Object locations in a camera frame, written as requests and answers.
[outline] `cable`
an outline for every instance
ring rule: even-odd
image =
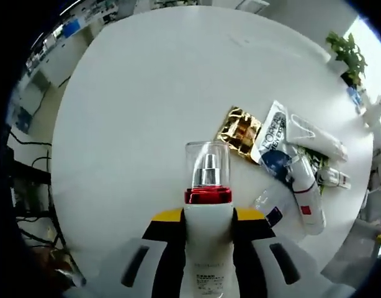
[[[10,134],[15,138],[17,142],[19,142],[21,145],[47,145],[47,146],[53,146],[51,143],[45,143],[45,142],[22,142],[20,141],[16,135],[13,134],[13,132],[10,131]]]
[[[50,170],[48,168],[48,159],[51,159],[49,156],[48,156],[49,152],[47,150],[47,155],[46,155],[46,171],[49,173]],[[51,192],[51,189],[50,189],[50,184],[47,185],[47,195],[48,195],[48,210],[51,209],[51,206],[54,206],[53,204],[53,197],[52,197],[52,192]]]
[[[32,115],[32,118],[35,117],[36,113],[40,110],[40,108],[41,108],[41,106],[42,106],[42,103],[43,103],[43,100],[44,100],[44,98],[46,97],[46,93],[47,93],[48,89],[50,88],[50,86],[51,86],[51,83],[48,84],[48,87],[47,87],[46,90],[44,91],[42,100],[40,101],[39,106],[37,107],[36,111],[35,111],[34,114]]]
[[[28,236],[29,238],[33,239],[33,240],[36,240],[36,241],[39,241],[41,243],[44,243],[44,244],[49,244],[49,245],[52,245],[53,242],[51,241],[48,241],[48,240],[44,240],[42,238],[39,238],[39,237],[36,237],[35,235],[23,230],[23,229],[19,229],[21,231],[22,234],[24,234],[25,236]]]
[[[50,160],[51,157],[48,157],[48,156],[41,156],[41,157],[38,157],[38,158],[36,158],[36,159],[32,162],[31,167],[34,167],[36,161],[38,161],[38,160],[44,160],[44,159],[48,159],[48,160]]]
[[[30,248],[33,248],[33,247],[48,247],[48,248],[54,248],[54,249],[56,249],[55,247],[52,247],[51,245],[28,245],[28,247],[30,247]]]
[[[28,219],[16,219],[16,222],[19,223],[19,222],[35,222],[36,220],[39,220],[41,219],[41,217],[37,217],[36,219],[32,219],[32,220],[28,220]]]

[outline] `spray bottle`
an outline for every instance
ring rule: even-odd
[[[188,143],[186,155],[186,254],[194,297],[219,298],[231,284],[229,148],[222,142]]]
[[[326,227],[321,195],[308,158],[301,156],[289,165],[294,179],[292,188],[301,214],[303,227],[309,235],[319,235]]]

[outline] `cosmetic bottle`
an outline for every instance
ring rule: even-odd
[[[318,170],[317,182],[329,187],[351,188],[349,176],[329,166]]]
[[[307,234],[318,235],[326,227],[321,195],[306,156],[301,156],[290,166],[293,192]]]
[[[231,285],[233,216],[229,149],[223,142],[186,145],[186,255],[195,298],[219,298]]]

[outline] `clear plastic cap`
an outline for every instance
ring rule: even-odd
[[[187,188],[230,186],[229,147],[220,141],[192,142],[185,146]]]

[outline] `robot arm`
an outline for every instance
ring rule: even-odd
[[[263,215],[235,209],[233,262],[240,297],[349,297],[354,289],[322,276],[315,260],[290,240],[276,237]],[[131,239],[101,264],[98,277],[67,297],[179,297],[186,230],[181,209],[158,214],[142,239]]]

